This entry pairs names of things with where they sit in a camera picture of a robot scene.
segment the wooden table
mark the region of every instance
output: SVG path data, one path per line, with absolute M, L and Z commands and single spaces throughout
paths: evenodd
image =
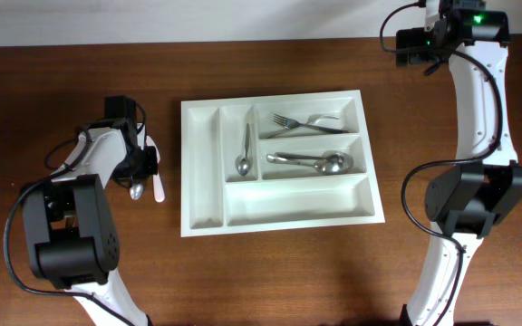
M 507 64 L 507 105 L 522 164 L 522 35 Z M 11 282 L 2 253 L 21 185 L 49 173 L 44 155 L 126 94 L 148 112 L 167 200 L 106 191 L 121 239 L 120 271 L 156 325 L 361 325 L 395 320 L 421 272 L 429 238 L 403 214 L 400 186 L 416 165 L 453 158 L 457 123 L 447 67 L 397 69 L 375 39 L 0 48 L 0 324 L 89 325 L 72 299 L 44 298 Z M 386 223 L 180 238 L 180 102 L 361 90 Z M 59 153 L 56 161 L 65 157 Z M 413 212 L 428 181 L 411 184 Z M 21 218 L 13 262 L 29 285 Z M 522 324 L 522 202 L 478 250 L 457 321 Z

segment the white wall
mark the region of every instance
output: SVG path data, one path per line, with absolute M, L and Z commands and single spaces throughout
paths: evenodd
M 0 46 L 371 37 L 412 0 L 0 0 Z M 491 0 L 522 33 L 522 1 Z M 397 14 L 387 35 L 423 25 Z

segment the white tray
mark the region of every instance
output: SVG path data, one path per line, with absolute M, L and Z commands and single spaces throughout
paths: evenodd
M 360 91 L 182 102 L 181 235 L 223 235 L 328 225 L 383 223 L 382 202 Z M 346 129 L 333 135 L 282 130 L 273 114 L 300 122 L 315 114 L 339 116 L 320 126 Z M 235 168 L 251 128 L 253 168 L 241 177 Z M 277 165 L 277 151 L 322 156 L 340 150 L 353 168 L 321 176 L 311 168 Z

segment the cutlery tray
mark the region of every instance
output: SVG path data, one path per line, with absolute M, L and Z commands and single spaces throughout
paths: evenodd
M 284 130 L 273 115 L 305 123 L 317 115 L 340 119 L 317 125 L 345 129 L 327 134 Z M 244 177 L 237 160 L 251 129 Z M 329 225 L 383 223 L 382 202 L 359 91 L 183 101 L 181 235 L 223 235 Z M 342 151 L 353 159 L 347 174 L 322 176 L 314 169 L 267 162 L 266 154 L 323 156 Z

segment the brown table surface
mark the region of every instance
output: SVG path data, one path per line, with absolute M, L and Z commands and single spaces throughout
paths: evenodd
M 425 78 L 424 68 L 397 69 L 376 39 L 0 48 L 0 324 L 92 324 L 73 299 L 18 289 L 2 234 L 20 186 L 49 173 L 48 150 L 100 118 L 103 98 L 118 94 L 146 109 L 162 156 L 164 204 L 151 189 L 137 202 L 113 183 L 106 191 L 121 277 L 156 325 L 397 319 L 429 242 L 402 212 L 402 179 L 420 163 L 453 158 L 457 144 L 450 72 Z M 181 101 L 344 90 L 362 91 L 385 224 L 180 238 Z M 522 35 L 510 47 L 507 105 L 522 164 Z M 422 220 L 425 187 L 438 173 L 411 184 Z M 22 279 L 51 289 L 29 271 L 20 215 L 11 246 Z M 455 319 L 522 324 L 522 202 L 478 250 Z

